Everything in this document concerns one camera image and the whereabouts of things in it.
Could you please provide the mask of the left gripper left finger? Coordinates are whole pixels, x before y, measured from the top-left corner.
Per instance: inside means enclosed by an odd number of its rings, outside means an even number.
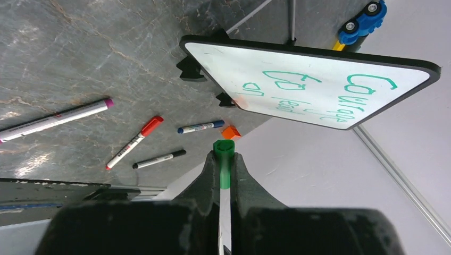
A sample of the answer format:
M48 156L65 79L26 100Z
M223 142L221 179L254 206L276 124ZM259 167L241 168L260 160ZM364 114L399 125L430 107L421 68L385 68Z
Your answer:
M219 164L172 200L87 201L51 220L36 254L219 254Z

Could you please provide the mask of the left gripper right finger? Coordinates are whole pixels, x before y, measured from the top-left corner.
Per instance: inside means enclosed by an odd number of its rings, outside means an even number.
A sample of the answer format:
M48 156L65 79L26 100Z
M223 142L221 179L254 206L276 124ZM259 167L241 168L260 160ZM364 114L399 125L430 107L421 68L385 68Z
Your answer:
M403 254L397 232L369 208L289 207L231 164L232 254Z

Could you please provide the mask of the white whiteboard black frame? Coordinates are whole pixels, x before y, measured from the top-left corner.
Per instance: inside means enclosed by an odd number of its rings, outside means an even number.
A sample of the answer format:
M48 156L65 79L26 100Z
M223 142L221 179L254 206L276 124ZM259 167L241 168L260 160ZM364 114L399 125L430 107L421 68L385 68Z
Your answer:
M435 83L440 67L399 57L295 46L283 67L266 68L282 80L276 108L258 114L349 130Z

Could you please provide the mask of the green marker cap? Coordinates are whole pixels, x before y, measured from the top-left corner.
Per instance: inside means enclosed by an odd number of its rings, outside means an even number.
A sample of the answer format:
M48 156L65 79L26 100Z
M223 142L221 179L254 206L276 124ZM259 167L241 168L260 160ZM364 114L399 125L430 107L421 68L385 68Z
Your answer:
M233 140L218 140L213 144L216 161L220 167L220 188L229 189L231 186L231 164L235 154L235 142Z

